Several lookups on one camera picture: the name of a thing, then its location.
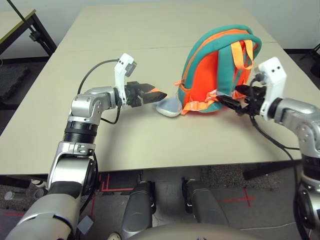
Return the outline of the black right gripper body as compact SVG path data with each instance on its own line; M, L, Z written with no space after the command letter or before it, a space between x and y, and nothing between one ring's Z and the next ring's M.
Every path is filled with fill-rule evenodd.
M243 113L238 113L240 116L247 114L249 116L256 116L260 114L260 109L265 101L266 87L252 86L252 94L243 94L246 96L244 102L247 104L243 107Z

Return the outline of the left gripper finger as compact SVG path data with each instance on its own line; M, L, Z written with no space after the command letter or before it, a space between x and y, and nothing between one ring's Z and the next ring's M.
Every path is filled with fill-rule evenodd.
M139 85L139 92L142 94L150 94L150 93L160 92L160 90L151 84L141 83Z
M167 97L166 93L161 91L155 91L155 92L144 93L142 95L142 100L144 104L151 104L151 103L159 102L163 100L165 97Z

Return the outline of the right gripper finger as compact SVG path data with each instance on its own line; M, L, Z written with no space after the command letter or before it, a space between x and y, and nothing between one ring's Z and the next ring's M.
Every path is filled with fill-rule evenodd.
M225 107L234 110L236 113L243 113L243 108L241 102L233 99L228 95L217 95L216 96L219 103L224 105Z
M235 87L235 90L240 94L252 94L253 93L252 87L250 85L245 85L245 84L237 85Z

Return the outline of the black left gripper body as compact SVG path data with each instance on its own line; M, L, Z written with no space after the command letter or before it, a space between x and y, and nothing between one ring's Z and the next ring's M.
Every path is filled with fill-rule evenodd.
M126 95L126 104L132 108L140 107L142 100L140 99L143 85L137 81L130 81L124 86Z

